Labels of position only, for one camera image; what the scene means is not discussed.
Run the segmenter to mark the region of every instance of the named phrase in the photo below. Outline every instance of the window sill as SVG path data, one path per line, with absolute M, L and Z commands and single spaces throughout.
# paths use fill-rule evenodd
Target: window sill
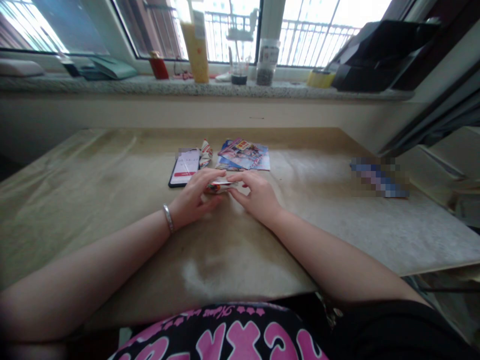
M 153 76 L 135 76 L 120 81 L 86 81 L 65 74 L 47 74 L 36 77 L 0 76 L 0 91 L 15 93 L 56 94 L 113 94 L 161 96 L 211 96 L 271 99 L 330 99 L 406 101 L 413 91 L 386 90 L 380 93 L 340 92 L 335 88 L 320 89 L 305 83 L 274 81 L 273 86 L 258 86 L 253 80 L 247 85 L 232 85 L 212 80 L 208 84 L 195 84 L 190 80 L 156 80 Z

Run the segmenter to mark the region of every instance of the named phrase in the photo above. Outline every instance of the bangle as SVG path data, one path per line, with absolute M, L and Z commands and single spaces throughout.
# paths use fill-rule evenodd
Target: bangle
M 172 217 L 170 216 L 170 210 L 167 204 L 163 204 L 163 210 L 165 211 L 166 221 L 168 222 L 168 227 L 170 228 L 170 233 L 174 233 L 174 223 Z

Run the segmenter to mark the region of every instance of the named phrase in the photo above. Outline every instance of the smartphone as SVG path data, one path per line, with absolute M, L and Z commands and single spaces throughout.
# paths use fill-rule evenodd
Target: smartphone
M 171 172 L 169 188 L 183 188 L 200 169 L 200 150 L 180 149 Z

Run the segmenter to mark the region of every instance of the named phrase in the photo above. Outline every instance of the red bottle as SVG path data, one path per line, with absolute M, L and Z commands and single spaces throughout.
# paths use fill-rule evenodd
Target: red bottle
M 148 61 L 150 61 L 150 66 L 153 70 L 153 75 L 155 75 L 155 78 L 159 80 L 168 80 L 169 73 L 167 71 L 167 67 L 165 66 L 165 61 L 160 56 L 160 53 L 158 51 L 150 51 L 150 56 L 151 57 L 148 59 Z

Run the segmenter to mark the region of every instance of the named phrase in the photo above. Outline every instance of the beige tabletop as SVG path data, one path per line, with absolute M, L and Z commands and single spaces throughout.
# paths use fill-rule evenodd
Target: beige tabletop
M 399 275 L 480 263 L 480 238 L 418 191 L 409 199 L 351 196 L 350 160 L 369 153 L 337 128 L 93 129 L 0 184 L 2 288 L 173 200 L 181 189 L 168 182 L 179 148 L 207 138 L 213 167 L 225 139 L 236 137 L 269 147 L 271 171 L 262 174 L 288 210 Z M 225 195 L 214 213 L 175 233 L 87 326 L 315 289 L 275 236 Z

